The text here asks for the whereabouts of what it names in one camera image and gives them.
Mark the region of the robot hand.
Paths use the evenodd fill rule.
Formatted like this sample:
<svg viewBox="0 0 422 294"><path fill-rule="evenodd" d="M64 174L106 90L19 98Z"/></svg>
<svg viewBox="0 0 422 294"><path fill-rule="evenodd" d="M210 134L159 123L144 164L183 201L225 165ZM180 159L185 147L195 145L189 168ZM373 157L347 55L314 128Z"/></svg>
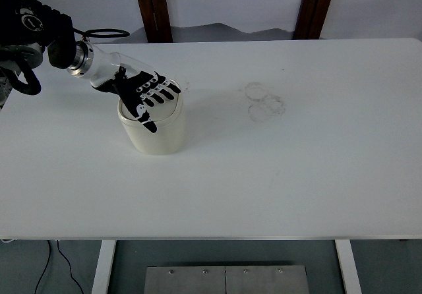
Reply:
<svg viewBox="0 0 422 294"><path fill-rule="evenodd" d="M100 92L117 94L129 113L152 133L158 128L150 109L172 101L181 93L175 82L147 64L120 53L92 48L92 64L85 78Z"/></svg>

